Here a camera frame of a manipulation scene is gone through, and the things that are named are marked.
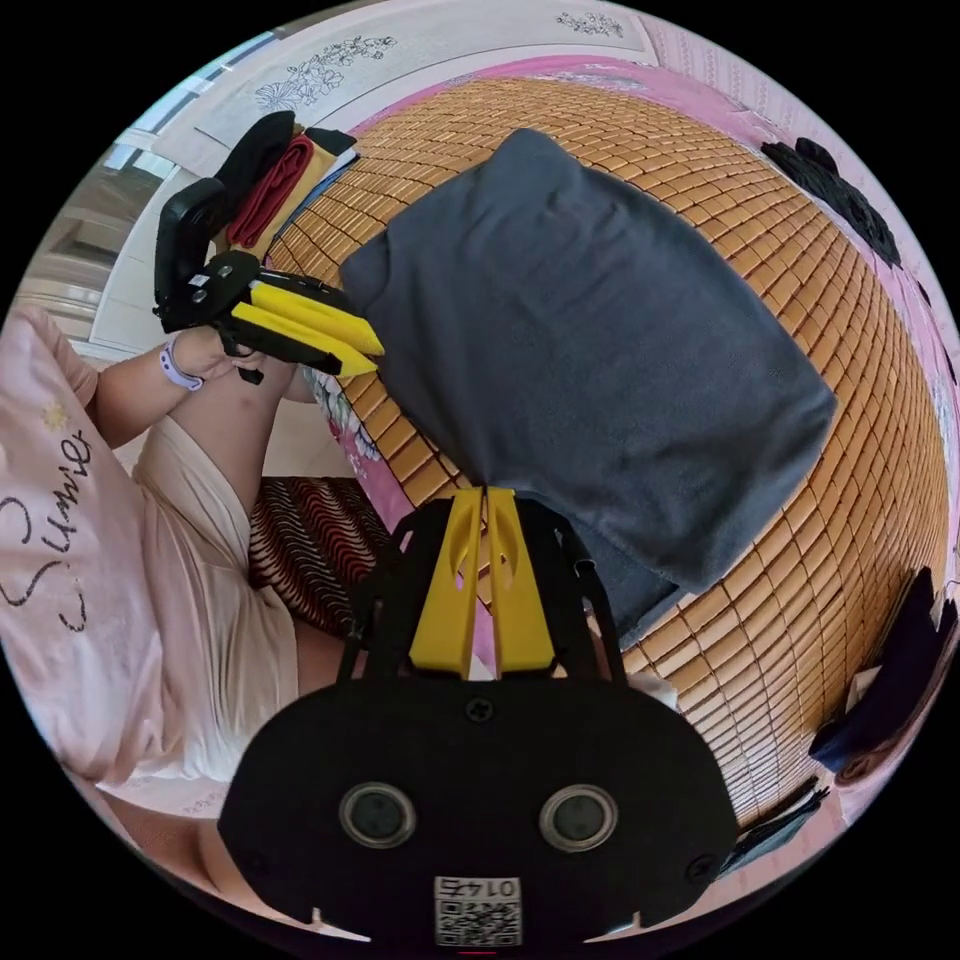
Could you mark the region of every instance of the red cloth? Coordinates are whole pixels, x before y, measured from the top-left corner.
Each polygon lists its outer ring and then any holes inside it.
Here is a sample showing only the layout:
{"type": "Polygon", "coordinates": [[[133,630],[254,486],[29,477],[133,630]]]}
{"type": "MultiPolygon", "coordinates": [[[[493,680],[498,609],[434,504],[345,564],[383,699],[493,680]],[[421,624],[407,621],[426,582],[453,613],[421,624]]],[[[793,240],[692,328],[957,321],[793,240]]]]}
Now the red cloth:
{"type": "Polygon", "coordinates": [[[307,164],[313,159],[316,144],[302,134],[290,141],[284,155],[253,188],[236,219],[227,227],[227,242],[253,247],[260,234],[293,193],[307,164]]]}

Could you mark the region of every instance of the pink shirt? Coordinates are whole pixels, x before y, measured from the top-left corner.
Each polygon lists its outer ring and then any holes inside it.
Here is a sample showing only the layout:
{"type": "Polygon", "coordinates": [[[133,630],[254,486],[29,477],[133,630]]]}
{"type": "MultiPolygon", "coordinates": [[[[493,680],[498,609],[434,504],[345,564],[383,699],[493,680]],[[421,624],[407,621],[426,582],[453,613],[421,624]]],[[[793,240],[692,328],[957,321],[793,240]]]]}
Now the pink shirt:
{"type": "Polygon", "coordinates": [[[185,626],[176,542],[85,408],[97,372],[38,308],[0,334],[0,642],[34,722],[74,774],[178,770],[161,637],[185,626]]]}

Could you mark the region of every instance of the purple wristband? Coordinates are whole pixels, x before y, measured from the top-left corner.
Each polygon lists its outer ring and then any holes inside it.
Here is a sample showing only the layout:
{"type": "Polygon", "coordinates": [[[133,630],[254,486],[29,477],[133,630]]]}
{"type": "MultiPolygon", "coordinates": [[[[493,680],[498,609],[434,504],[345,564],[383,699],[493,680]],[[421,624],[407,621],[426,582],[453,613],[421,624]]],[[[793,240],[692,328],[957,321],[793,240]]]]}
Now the purple wristband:
{"type": "Polygon", "coordinates": [[[203,380],[200,377],[191,377],[185,374],[173,359],[173,343],[171,340],[160,353],[160,366],[171,383],[178,387],[185,387],[191,393],[196,393],[203,386],[203,380]]]}

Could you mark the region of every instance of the person's hand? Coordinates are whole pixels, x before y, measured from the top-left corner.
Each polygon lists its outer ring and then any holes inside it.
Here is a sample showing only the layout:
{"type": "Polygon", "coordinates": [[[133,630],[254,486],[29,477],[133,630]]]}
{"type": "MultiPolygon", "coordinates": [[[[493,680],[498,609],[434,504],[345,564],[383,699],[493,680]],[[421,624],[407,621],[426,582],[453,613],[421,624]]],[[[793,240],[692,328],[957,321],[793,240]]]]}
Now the person's hand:
{"type": "Polygon", "coordinates": [[[223,350],[220,334],[213,327],[189,327],[173,343],[173,362],[188,377],[216,380],[232,370],[259,370],[262,353],[246,351],[243,357],[228,357],[223,350]]]}

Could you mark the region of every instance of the gray towel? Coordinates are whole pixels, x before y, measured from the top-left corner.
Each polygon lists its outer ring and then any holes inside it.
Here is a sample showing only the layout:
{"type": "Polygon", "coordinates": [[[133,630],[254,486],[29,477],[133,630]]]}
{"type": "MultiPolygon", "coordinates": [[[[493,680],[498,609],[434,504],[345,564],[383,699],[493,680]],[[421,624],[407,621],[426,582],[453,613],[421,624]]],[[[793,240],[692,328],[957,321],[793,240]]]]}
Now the gray towel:
{"type": "Polygon", "coordinates": [[[816,462],[833,394],[695,229],[512,133],[352,254],[384,384],[476,484],[574,523],[626,647],[816,462]]]}

